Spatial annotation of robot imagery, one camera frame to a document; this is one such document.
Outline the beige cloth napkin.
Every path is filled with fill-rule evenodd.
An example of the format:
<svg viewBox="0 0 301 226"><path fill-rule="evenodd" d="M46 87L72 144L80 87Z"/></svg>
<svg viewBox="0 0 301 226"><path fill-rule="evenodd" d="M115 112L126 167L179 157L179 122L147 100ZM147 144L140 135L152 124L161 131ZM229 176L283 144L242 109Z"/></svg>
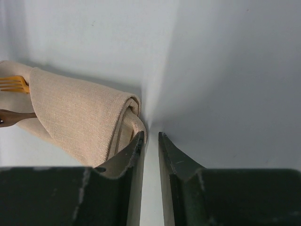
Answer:
<svg viewBox="0 0 301 226"><path fill-rule="evenodd" d="M17 125L86 166L103 164L146 130L141 102L134 94L14 61L1 61L0 75L22 76L29 85L29 94L0 94L2 109L36 113L36 118Z"/></svg>

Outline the orange wooden spoon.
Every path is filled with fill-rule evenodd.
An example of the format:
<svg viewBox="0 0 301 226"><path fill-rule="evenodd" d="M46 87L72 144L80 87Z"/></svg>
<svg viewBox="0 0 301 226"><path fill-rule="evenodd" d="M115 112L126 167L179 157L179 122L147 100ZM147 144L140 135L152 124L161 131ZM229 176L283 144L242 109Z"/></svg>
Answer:
<svg viewBox="0 0 301 226"><path fill-rule="evenodd" d="M0 79L0 90L3 92L30 93L29 84L22 76L10 76Z"/></svg>

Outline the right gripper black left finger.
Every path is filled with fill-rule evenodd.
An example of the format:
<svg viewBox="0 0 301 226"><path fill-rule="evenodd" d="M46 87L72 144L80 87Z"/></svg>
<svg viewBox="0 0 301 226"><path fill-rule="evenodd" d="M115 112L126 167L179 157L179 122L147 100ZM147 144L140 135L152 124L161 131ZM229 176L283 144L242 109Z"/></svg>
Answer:
<svg viewBox="0 0 301 226"><path fill-rule="evenodd" d="M137 226L140 224L144 132L96 168L3 167L3 226Z"/></svg>

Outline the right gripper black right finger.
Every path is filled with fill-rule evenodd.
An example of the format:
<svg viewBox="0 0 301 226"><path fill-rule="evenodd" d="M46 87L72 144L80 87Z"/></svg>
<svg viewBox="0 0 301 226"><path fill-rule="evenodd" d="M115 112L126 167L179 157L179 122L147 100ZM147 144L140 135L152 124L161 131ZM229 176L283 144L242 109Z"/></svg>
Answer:
<svg viewBox="0 0 301 226"><path fill-rule="evenodd" d="M301 173L207 169L158 134L166 226L298 226Z"/></svg>

